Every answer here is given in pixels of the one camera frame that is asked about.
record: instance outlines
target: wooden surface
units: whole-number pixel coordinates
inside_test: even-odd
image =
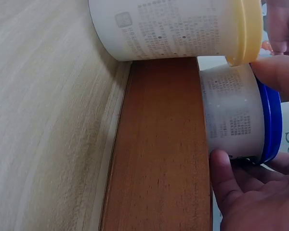
[[[0,0],[0,231],[96,231],[129,63],[88,0]]]
[[[134,62],[102,230],[211,230],[204,121],[196,58]]]

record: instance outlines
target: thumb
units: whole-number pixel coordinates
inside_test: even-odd
[[[231,204],[243,194],[236,182],[226,152],[215,150],[211,153],[210,173],[217,205],[225,215]]]

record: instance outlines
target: finger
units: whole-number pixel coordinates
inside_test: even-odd
[[[266,163],[271,169],[289,175],[289,153],[278,153],[270,162]]]
[[[234,162],[232,164],[233,174],[236,178],[237,184],[239,185],[240,189],[244,193],[259,190],[263,186],[263,183],[260,180],[251,176],[250,174],[248,174],[242,168],[242,165],[243,165],[242,163],[238,164],[237,162]]]
[[[252,177],[260,180],[264,184],[270,181],[282,180],[285,176],[280,172],[271,171],[263,166],[256,166],[253,164],[246,164],[243,169]]]
[[[259,59],[252,63],[252,69],[262,83],[289,96],[289,56]]]
[[[216,150],[211,153],[210,173],[218,207],[225,214],[230,205],[243,194],[233,175],[226,152]]]

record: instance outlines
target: wooden plank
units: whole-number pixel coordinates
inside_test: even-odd
[[[208,158],[196,58],[134,62],[102,230],[210,230]]]

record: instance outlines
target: white plastic container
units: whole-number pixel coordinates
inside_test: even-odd
[[[273,159],[282,139],[279,93],[260,83],[249,64],[200,72],[210,151],[261,164]]]
[[[107,51],[119,61],[224,55],[254,61],[263,19],[259,0],[89,0]]]

